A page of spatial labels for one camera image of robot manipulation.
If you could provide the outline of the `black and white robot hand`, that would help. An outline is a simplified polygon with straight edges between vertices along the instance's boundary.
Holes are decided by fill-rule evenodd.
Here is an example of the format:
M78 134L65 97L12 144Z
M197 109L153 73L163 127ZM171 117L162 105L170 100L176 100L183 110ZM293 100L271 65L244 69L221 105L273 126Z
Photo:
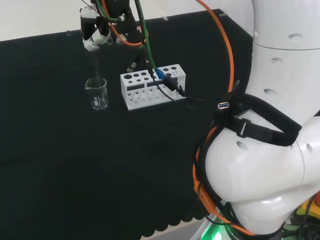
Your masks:
M94 4L80 9L80 25L82 42L89 52L98 50L112 38L108 21Z

